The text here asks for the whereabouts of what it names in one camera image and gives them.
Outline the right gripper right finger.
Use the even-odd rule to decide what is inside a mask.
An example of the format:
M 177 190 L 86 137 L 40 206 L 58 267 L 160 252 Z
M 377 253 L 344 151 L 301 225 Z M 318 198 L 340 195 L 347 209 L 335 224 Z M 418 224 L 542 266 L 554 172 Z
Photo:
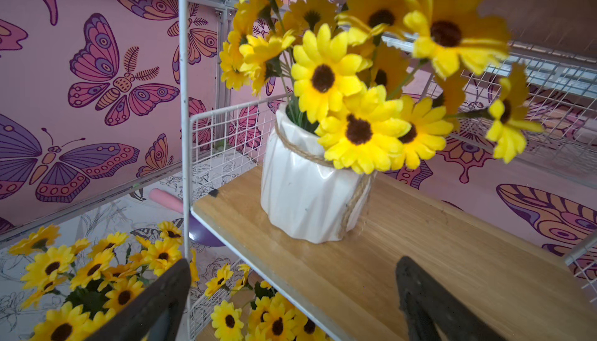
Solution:
M 400 310 L 410 340 L 503 340 L 412 258 L 396 265 Z

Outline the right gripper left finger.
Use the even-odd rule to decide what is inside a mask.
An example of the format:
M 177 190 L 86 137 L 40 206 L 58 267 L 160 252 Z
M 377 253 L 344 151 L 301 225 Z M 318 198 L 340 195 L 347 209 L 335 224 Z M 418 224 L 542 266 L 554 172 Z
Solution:
M 174 341 L 190 288 L 189 263 L 186 259 L 181 259 L 87 339 Z

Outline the sunflower pot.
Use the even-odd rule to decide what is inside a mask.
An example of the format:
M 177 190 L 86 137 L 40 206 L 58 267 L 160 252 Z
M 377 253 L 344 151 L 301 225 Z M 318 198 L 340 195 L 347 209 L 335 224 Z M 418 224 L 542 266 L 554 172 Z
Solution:
M 182 260 L 182 234 L 172 221 L 71 240 L 40 227 L 1 253 L 1 338 L 86 339 Z
M 522 154 L 525 69 L 511 67 L 485 109 L 462 110 L 463 71 L 482 75 L 509 57 L 505 20 L 485 0 L 238 0 L 222 44 L 226 87 L 259 95 L 278 78 L 261 181 L 270 222 L 296 239 L 341 240 L 358 222 L 373 180 L 421 167 L 447 147 L 463 119 L 491 125 L 485 139 L 505 163 Z
M 226 265 L 207 283 L 205 296 L 249 294 L 244 305 L 220 301 L 210 314 L 217 340 L 330 340 L 331 337 L 266 280 L 250 283 L 246 263 Z

